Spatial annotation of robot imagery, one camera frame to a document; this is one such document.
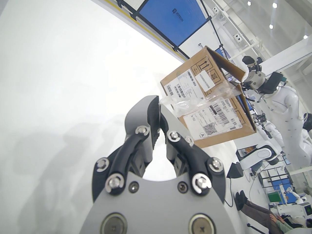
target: cable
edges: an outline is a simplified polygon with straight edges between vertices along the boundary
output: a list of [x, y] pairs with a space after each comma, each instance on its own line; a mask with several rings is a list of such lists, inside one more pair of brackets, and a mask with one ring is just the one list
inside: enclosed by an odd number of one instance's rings
[[230, 179], [230, 192], [231, 192], [231, 198], [232, 198], [232, 205], [229, 205], [228, 202], [225, 200], [225, 198], [224, 198], [224, 201], [225, 201], [225, 203], [226, 203], [229, 207], [233, 207], [233, 205], [234, 205], [234, 199], [233, 199], [233, 194], [232, 194], [232, 179], [231, 179], [231, 178], [229, 178], [229, 179]]
[[250, 190], [249, 190], [249, 199], [250, 199], [250, 201], [252, 201], [251, 198], [250, 198], [250, 191], [252, 190], [252, 187], [253, 187], [253, 184], [254, 184], [255, 179], [258, 177], [258, 174], [260, 174], [262, 171], [264, 171], [265, 168], [268, 167], [269, 165], [270, 165], [270, 164], [268, 163], [268, 165], [265, 166], [265, 167], [264, 167], [259, 173], [257, 173], [257, 175], [254, 177], [254, 180], [253, 180], [252, 185], [251, 185]]
[[249, 175], [249, 180], [248, 180], [248, 178], [247, 178], [247, 176], [246, 176], [246, 174], [245, 174], [245, 171], [244, 171], [244, 175], [245, 175], [247, 181], [250, 183], [250, 175]]

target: white wall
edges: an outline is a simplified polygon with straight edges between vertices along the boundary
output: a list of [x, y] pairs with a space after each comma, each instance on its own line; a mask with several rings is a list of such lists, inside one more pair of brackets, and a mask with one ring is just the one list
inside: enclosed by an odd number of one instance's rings
[[[0, 33], [1, 233], [76, 234], [95, 161], [180, 62], [90, 0], [9, 0]], [[145, 178], [173, 178], [164, 158], [161, 137]]]

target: black frame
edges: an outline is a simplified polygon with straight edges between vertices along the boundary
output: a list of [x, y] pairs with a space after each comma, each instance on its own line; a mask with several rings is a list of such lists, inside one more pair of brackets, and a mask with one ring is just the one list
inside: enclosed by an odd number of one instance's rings
[[145, 24], [147, 24], [150, 28], [152, 28], [155, 32], [157, 32], [164, 40], [166, 40], [171, 46], [172, 46], [172, 49], [173, 51], [175, 52], [180, 52], [183, 56], [185, 56], [187, 59], [189, 59], [190, 57], [185, 54], [185, 52], [183, 52], [179, 46], [182, 45], [187, 39], [189, 39], [196, 31], [198, 31], [202, 26], [204, 26], [207, 22], [211, 22], [213, 28], [214, 28], [214, 31], [215, 31], [215, 34], [217, 35], [217, 38], [220, 42], [220, 45], [219, 45], [219, 48], [221, 48], [221, 50], [224, 51], [224, 47], [223, 47], [223, 44], [219, 38], [219, 35], [218, 33], [216, 32], [216, 29], [215, 29], [215, 26], [212, 22], [212, 17], [209, 15], [204, 3], [203, 3], [203, 0], [200, 0], [201, 1], [201, 4], [202, 6], [204, 7], [204, 10], [208, 16], [208, 18], [206, 19], [206, 21], [200, 26], [198, 27], [191, 35], [189, 35], [181, 44], [179, 45], [176, 45], [174, 44], [171, 40], [169, 40], [158, 28], [156, 28], [151, 22], [149, 22], [145, 17], [143, 17], [141, 14], [140, 14], [140, 11], [142, 10], [142, 8], [145, 6], [145, 4], [148, 2], [149, 0], [144, 0], [144, 2], [140, 5], [140, 7], [135, 10], [133, 7], [131, 7], [127, 2], [125, 2], [124, 0], [116, 0], [118, 6], [120, 8], [122, 8], [122, 6], [124, 6], [125, 8], [127, 8], [129, 11], [130, 11], [130, 16], [134, 19], [134, 20], [137, 20], [136, 18], [138, 17], [140, 20], [142, 20]]

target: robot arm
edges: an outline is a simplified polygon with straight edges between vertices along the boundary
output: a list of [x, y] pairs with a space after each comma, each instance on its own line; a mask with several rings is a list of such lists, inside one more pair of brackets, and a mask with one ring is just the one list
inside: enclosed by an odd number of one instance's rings
[[[194, 145], [189, 131], [158, 103], [158, 96], [140, 100], [126, 116], [125, 143], [95, 164], [94, 204], [81, 234], [233, 232], [223, 206], [222, 162]], [[176, 178], [153, 182], [142, 176], [161, 129]]]
[[307, 199], [305, 196], [300, 197], [297, 193], [293, 192], [291, 187], [288, 187], [286, 189], [286, 192], [293, 194], [293, 196], [297, 199], [296, 204], [303, 204], [305, 202], [305, 200]]

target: logo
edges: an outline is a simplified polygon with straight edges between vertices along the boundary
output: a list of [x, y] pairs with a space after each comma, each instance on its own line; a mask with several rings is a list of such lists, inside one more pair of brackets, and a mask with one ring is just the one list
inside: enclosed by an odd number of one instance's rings
[[172, 12], [173, 12], [173, 14], [175, 14], [175, 15], [179, 18], [179, 20], [181, 20], [181, 22], [183, 22], [183, 18], [182, 18], [182, 16], [179, 14], [179, 12], [176, 10], [176, 8], [174, 8], [174, 9], [172, 10]]

